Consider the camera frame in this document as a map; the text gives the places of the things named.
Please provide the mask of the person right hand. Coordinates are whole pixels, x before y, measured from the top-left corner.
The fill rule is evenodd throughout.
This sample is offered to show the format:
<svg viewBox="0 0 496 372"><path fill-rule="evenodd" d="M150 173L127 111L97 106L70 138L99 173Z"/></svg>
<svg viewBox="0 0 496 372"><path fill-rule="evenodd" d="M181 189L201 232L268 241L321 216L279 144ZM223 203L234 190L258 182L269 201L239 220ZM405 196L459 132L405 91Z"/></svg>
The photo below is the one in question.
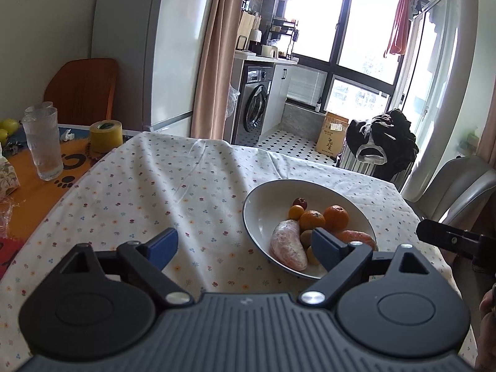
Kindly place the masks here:
<svg viewBox="0 0 496 372"><path fill-rule="evenodd" d="M495 286L483 297L479 305L481 312L480 335L477 340L475 371L495 371L496 365L496 321Z"/></svg>

